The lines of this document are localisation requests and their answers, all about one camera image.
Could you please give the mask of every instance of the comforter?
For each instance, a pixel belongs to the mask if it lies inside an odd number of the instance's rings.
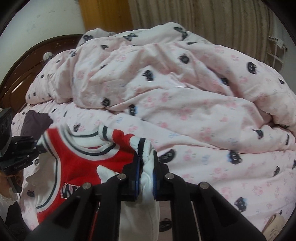
[[[99,108],[94,125],[150,139],[171,172],[209,182],[258,229],[280,210],[289,218],[296,97],[279,73],[176,23],[86,35],[37,75],[29,104],[73,101],[74,132],[92,130],[76,118]]]

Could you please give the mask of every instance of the curtain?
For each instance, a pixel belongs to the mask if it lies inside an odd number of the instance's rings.
[[[264,61],[272,11],[261,0],[129,0],[134,28],[176,22],[210,42]]]

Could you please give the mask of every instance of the white wall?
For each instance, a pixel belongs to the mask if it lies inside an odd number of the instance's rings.
[[[29,1],[0,36],[0,83],[15,61],[34,45],[56,36],[84,32],[78,1]]]
[[[274,15],[274,37],[283,40],[288,49],[281,75],[290,89],[296,93],[296,46],[276,15]]]

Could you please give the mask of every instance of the metal screw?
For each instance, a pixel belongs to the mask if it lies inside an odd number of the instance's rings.
[[[82,185],[82,188],[85,189],[85,190],[87,190],[87,189],[91,188],[91,184],[90,183],[84,183]]]
[[[170,172],[165,175],[165,178],[168,180],[173,179],[174,177],[175,177],[174,174]]]
[[[202,189],[208,189],[208,188],[209,188],[209,184],[206,183],[206,182],[201,182],[201,183],[200,183],[200,187],[201,187]]]
[[[120,174],[117,175],[117,178],[119,180],[123,180],[123,179],[126,179],[126,175],[124,173],[120,173]]]

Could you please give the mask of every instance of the red and white jersey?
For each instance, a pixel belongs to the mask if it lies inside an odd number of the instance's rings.
[[[44,182],[47,183],[49,180],[51,188],[47,188],[44,192],[45,188],[43,187],[42,190],[39,188],[35,192],[35,195],[38,195],[36,209],[39,223],[82,184],[86,182],[92,185],[100,184],[101,179],[97,173],[99,165],[117,173],[122,172],[123,166],[131,163],[136,154],[131,146],[137,147],[137,151],[143,152],[145,144],[144,138],[138,138],[132,134],[124,135],[122,131],[111,130],[106,126],[100,126],[95,136],[83,134],[76,136],[76,141],[68,126],[48,129],[41,139],[48,153],[54,157],[50,167],[44,166],[42,168],[43,172],[48,168],[53,168],[52,171],[55,175],[54,180],[44,176]],[[88,148],[78,145],[79,141],[85,141],[84,146]],[[92,146],[97,148],[91,149],[90,142],[93,142]],[[38,173],[27,178],[28,182],[32,182],[30,180],[34,179],[34,176],[38,176]],[[37,188],[42,186],[41,183],[36,183],[36,185]]]

